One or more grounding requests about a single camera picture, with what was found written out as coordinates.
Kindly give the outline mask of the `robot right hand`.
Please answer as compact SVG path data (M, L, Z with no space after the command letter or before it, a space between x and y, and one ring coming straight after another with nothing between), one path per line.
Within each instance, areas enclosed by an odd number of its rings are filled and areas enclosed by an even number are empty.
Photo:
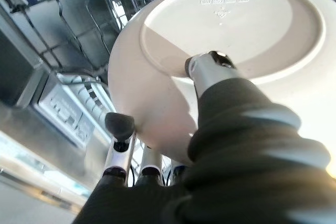
M335 181L323 144L214 51L188 58L198 129L181 182L127 188L105 171L75 223L335 223Z

